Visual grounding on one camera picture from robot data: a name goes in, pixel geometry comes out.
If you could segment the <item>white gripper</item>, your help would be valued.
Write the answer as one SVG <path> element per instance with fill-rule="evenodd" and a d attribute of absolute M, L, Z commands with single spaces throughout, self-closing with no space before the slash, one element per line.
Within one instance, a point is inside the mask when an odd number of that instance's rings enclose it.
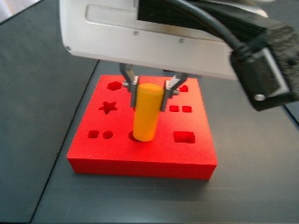
<path fill-rule="evenodd" d="M 132 108 L 138 84 L 132 65 L 181 72 L 164 82 L 164 112 L 188 74 L 236 78 L 229 47 L 205 31 L 138 20 L 137 4 L 138 0 L 59 0 L 61 40 L 72 55 L 120 63 Z"/>

